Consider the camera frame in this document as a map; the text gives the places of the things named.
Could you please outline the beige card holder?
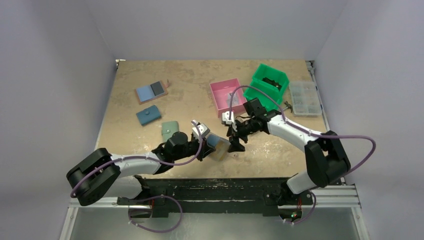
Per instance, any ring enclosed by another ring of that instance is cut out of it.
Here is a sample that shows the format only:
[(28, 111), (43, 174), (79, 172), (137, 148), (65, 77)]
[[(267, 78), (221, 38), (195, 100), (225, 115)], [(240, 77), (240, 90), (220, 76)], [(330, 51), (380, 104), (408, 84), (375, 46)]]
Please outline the beige card holder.
[(206, 138), (206, 145), (210, 148), (208, 157), (222, 162), (228, 154), (230, 142), (226, 138), (210, 133)]

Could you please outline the tan card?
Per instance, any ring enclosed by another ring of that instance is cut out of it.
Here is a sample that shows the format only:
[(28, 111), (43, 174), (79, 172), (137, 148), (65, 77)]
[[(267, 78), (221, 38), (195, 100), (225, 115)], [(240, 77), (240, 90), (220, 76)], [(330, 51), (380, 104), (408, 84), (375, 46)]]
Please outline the tan card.
[(219, 140), (214, 147), (214, 152), (210, 154), (210, 157), (215, 161), (223, 161), (228, 153), (230, 143), (226, 140)]

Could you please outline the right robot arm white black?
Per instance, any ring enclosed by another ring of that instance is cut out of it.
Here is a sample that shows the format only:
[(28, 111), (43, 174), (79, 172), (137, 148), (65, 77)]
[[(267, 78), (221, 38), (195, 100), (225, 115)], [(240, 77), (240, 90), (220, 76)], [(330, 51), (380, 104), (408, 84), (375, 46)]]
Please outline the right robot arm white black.
[(300, 195), (313, 188), (324, 188), (342, 177), (351, 169), (351, 163), (338, 135), (333, 131), (325, 133), (304, 129), (288, 118), (283, 118), (278, 110), (268, 111), (258, 98), (244, 103), (247, 120), (239, 121), (233, 111), (221, 115), (221, 122), (228, 127), (230, 142), (228, 152), (244, 152), (240, 143), (248, 142), (248, 136), (256, 132), (279, 137), (305, 154), (306, 170), (283, 181), (277, 193), (269, 197), (279, 206), (292, 204)]

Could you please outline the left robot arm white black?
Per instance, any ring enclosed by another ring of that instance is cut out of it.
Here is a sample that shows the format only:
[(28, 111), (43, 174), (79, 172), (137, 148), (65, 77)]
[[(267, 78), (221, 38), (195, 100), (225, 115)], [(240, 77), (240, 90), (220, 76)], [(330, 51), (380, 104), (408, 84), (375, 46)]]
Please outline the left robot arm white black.
[(103, 197), (129, 198), (142, 205), (148, 201), (149, 191), (142, 186), (140, 175), (162, 174), (185, 158), (189, 162), (202, 161), (215, 150), (215, 144), (208, 143), (206, 137), (198, 139), (194, 133), (188, 137), (180, 131), (155, 149), (139, 155), (112, 154), (101, 147), (66, 174), (72, 188), (70, 196), (81, 206), (92, 205)]

